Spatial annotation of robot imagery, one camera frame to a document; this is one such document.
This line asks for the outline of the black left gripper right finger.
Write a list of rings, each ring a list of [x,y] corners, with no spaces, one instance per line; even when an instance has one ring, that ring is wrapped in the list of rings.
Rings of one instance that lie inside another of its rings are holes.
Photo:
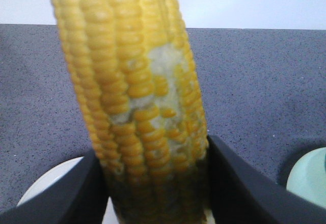
[[[273,182],[209,135],[210,205],[216,223],[325,223],[325,208]]]

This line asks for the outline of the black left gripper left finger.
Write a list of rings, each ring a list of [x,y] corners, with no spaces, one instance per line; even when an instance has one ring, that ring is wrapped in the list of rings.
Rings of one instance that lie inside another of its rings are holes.
[[[1,214],[1,223],[102,223],[109,193],[93,151],[29,201]]]

